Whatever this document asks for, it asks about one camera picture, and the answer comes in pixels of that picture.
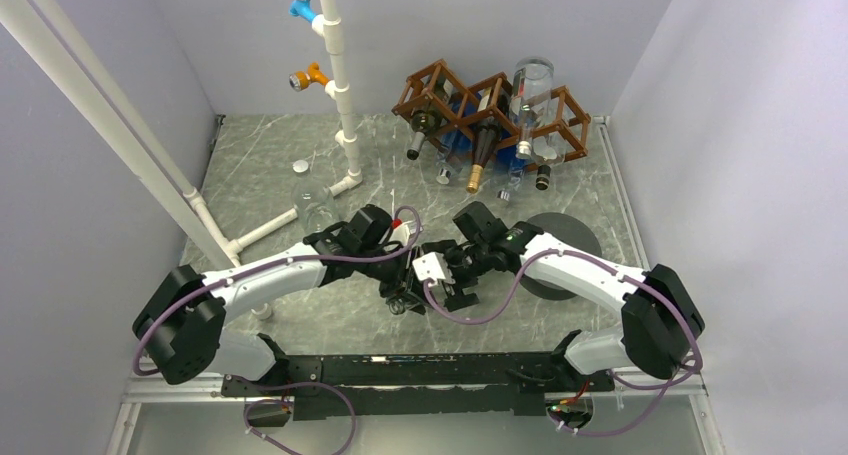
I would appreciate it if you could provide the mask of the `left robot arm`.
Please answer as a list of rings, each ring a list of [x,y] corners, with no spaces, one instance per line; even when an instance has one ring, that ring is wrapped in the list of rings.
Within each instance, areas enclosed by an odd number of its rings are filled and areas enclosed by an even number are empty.
[[[405,273],[423,231],[398,214],[367,204],[347,222],[336,222],[273,256],[236,268],[172,270],[132,325],[138,339],[132,370],[159,374],[179,385],[203,372],[247,379],[264,395],[287,381],[284,353],[264,334],[246,335],[226,325],[286,295],[332,284],[359,272],[382,283]]]

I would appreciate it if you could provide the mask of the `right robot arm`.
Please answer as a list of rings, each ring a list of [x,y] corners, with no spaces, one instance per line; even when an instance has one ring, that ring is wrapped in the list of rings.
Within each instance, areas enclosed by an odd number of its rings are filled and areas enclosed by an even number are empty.
[[[527,221],[508,227],[480,202],[463,208],[453,222],[464,245],[426,249],[412,261],[427,302],[444,317],[450,314],[435,301],[433,288],[456,287],[490,271],[513,273],[512,291],[531,278],[617,316],[616,326],[572,331],[552,351],[551,376],[560,388],[574,390],[591,375],[630,366],[672,386],[702,369],[697,339],[705,323],[673,269],[616,264]]]

